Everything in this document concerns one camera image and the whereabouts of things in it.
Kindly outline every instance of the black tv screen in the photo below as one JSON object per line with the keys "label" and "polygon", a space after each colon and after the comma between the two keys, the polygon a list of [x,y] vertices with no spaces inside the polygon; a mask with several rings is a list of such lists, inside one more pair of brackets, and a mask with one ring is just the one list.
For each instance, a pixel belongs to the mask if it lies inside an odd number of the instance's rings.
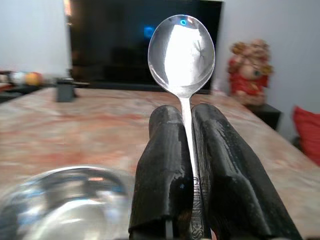
{"label": "black tv screen", "polygon": [[98,87],[156,89],[148,46],[158,24],[173,15],[193,16],[216,46],[221,7],[205,0],[70,0],[72,76]]}

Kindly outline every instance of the red cushion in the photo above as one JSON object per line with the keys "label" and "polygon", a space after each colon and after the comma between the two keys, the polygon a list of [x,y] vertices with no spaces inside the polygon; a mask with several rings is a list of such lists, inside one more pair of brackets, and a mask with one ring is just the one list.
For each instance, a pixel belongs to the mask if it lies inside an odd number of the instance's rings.
{"label": "red cushion", "polygon": [[320,165],[320,114],[296,106],[293,112],[293,121],[300,135],[304,153]]}

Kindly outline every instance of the spoon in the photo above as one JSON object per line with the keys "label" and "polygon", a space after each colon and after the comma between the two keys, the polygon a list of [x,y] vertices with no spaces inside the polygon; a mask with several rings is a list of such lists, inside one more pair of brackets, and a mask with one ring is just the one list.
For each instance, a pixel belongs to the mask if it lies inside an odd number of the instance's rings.
{"label": "spoon", "polygon": [[178,97],[193,173],[192,239],[211,238],[205,226],[203,200],[194,141],[191,97],[210,79],[215,67],[215,47],[206,27],[196,18],[175,15],[155,29],[148,49],[150,72],[162,88]]}

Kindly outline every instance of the spoon handle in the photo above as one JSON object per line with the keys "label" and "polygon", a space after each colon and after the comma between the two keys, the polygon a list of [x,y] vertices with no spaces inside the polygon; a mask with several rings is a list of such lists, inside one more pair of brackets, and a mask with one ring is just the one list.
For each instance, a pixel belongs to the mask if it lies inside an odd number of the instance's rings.
{"label": "spoon handle", "polygon": [[179,98],[181,103],[181,113],[188,142],[191,167],[193,173],[193,206],[190,223],[190,238],[199,240],[202,238],[211,239],[211,230],[208,227],[204,213],[204,203],[202,197],[202,187],[200,182],[199,164],[197,148],[194,138],[194,128],[192,122],[190,98]]}

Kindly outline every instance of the statue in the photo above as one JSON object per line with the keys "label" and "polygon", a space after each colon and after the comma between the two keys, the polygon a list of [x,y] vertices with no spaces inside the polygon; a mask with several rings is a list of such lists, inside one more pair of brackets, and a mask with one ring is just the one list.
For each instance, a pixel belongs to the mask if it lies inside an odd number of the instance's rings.
{"label": "statue", "polygon": [[273,68],[268,64],[269,46],[262,39],[250,44],[237,42],[231,47],[234,56],[229,60],[228,72],[231,96],[243,105],[263,105],[264,88]]}

